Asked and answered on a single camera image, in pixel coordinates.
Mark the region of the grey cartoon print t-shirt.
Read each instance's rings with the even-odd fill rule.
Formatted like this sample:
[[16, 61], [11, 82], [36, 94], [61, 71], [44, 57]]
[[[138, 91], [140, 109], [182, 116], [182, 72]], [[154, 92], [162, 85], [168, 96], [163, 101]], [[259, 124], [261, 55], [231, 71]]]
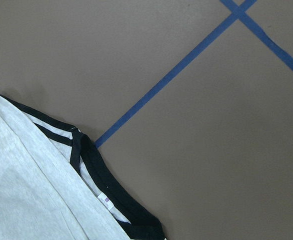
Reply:
[[87, 135], [0, 95], [0, 240], [163, 240]]

